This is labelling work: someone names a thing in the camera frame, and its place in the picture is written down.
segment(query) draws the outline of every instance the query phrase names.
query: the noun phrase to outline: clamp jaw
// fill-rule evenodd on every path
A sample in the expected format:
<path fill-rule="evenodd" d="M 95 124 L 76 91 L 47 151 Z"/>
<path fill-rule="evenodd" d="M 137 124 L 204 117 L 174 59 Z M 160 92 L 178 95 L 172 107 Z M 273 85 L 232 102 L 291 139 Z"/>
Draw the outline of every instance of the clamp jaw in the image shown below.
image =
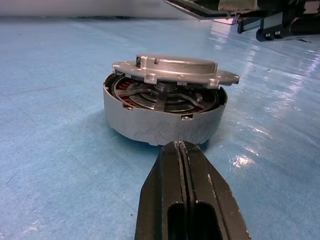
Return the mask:
<path fill-rule="evenodd" d="M 140 194 L 135 240 L 250 240 L 229 185 L 197 145 L 164 146 Z"/>

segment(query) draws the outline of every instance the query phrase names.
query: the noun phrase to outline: blue floor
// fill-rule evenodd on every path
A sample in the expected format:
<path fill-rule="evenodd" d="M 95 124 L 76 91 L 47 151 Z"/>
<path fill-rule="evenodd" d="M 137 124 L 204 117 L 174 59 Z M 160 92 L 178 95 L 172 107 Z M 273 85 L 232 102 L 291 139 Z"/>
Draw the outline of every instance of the blue floor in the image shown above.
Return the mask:
<path fill-rule="evenodd" d="M 320 39 L 261 43 L 211 21 L 0 19 L 0 240 L 133 240 L 160 147 L 104 119 L 103 81 L 136 53 L 240 75 L 204 152 L 255 240 L 320 236 Z"/>

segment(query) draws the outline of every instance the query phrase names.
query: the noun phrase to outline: black machine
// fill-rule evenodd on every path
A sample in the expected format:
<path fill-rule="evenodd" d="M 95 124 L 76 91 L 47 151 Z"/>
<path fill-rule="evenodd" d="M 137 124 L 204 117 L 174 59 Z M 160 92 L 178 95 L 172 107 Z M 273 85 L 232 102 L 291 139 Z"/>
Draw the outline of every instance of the black machine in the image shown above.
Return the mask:
<path fill-rule="evenodd" d="M 259 28 L 258 41 L 320 34 L 320 0 L 164 0 L 199 19 L 237 18 L 238 33 Z"/>
<path fill-rule="evenodd" d="M 140 194 L 135 240 L 250 240 L 229 185 L 197 145 L 164 146 Z"/>

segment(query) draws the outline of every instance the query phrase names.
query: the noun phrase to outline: white wall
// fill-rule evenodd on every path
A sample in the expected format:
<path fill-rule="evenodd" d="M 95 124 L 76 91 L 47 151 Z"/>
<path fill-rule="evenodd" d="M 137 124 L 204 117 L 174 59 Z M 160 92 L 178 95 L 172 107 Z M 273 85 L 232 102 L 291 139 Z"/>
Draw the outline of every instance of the white wall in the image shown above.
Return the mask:
<path fill-rule="evenodd" d="M 191 18 L 162 0 L 0 0 L 0 16 Z"/>

